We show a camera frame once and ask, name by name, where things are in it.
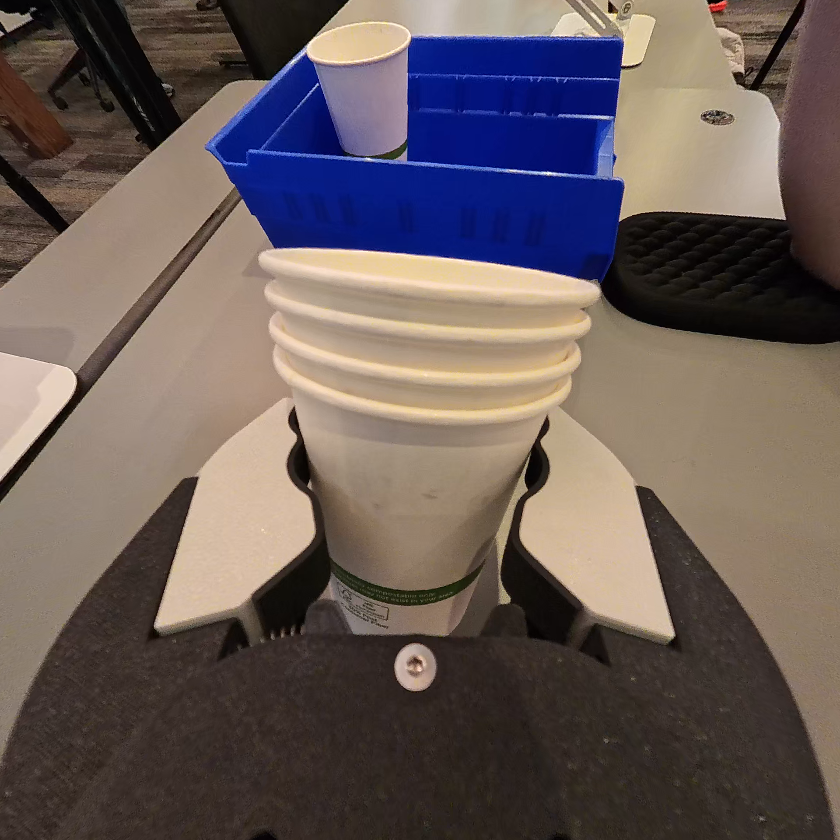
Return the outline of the white square base plate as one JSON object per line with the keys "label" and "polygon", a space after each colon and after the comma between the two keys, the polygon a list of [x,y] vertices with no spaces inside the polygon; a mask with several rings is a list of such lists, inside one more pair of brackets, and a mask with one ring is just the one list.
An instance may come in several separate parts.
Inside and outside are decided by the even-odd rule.
{"label": "white square base plate", "polygon": [[1,353],[1,478],[16,467],[74,396],[69,368]]}

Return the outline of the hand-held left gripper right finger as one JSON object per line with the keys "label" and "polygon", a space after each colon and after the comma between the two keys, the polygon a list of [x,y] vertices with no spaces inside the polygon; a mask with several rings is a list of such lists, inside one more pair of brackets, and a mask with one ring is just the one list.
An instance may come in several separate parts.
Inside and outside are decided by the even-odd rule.
{"label": "hand-held left gripper right finger", "polygon": [[502,586],[539,637],[581,647],[594,627],[676,637],[634,478],[560,408],[532,448]]}

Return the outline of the person's right forearm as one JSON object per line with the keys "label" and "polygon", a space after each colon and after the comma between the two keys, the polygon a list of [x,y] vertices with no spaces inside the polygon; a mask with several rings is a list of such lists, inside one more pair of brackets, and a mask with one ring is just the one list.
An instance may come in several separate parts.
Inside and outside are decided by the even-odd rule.
{"label": "person's right forearm", "polygon": [[780,194],[791,249],[839,288],[839,2],[805,4],[780,128]]}

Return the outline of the white crumpled cloth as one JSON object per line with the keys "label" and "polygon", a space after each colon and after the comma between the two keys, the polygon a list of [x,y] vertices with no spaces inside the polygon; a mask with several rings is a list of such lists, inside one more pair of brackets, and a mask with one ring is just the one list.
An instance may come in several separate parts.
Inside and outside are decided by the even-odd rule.
{"label": "white crumpled cloth", "polygon": [[746,77],[746,52],[742,37],[728,28],[716,27],[716,31],[733,79],[742,86]]}

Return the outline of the wooden furniture leg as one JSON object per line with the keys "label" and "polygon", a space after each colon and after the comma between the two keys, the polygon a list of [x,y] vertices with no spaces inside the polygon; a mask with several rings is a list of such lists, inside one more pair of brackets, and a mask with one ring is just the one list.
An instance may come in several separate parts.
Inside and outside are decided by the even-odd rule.
{"label": "wooden furniture leg", "polygon": [[68,132],[4,55],[1,55],[1,124],[34,159],[55,158],[73,144]]}

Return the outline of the black metal furniture frame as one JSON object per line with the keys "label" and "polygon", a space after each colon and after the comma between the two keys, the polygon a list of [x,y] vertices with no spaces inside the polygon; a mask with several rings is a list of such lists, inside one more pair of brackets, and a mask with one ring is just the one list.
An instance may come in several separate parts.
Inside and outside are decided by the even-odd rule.
{"label": "black metal furniture frame", "polygon": [[13,192],[58,233],[66,231],[68,222],[52,203],[3,156],[0,159],[1,177]]}

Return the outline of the white metal stand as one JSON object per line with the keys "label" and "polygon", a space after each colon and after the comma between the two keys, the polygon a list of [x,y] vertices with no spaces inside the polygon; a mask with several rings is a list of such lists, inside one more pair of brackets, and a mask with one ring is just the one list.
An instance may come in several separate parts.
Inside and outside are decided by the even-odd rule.
{"label": "white metal stand", "polygon": [[655,18],[641,14],[635,1],[568,1],[567,4],[571,11],[560,18],[552,36],[620,37],[622,68],[642,64],[655,29]]}

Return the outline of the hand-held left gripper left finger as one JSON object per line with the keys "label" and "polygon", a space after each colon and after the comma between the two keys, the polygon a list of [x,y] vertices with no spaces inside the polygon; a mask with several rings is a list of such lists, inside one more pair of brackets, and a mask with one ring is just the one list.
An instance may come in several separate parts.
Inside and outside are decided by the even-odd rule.
{"label": "hand-held left gripper left finger", "polygon": [[159,635],[235,620],[247,643],[297,635],[329,583],[294,404],[281,399],[201,468],[154,619]]}

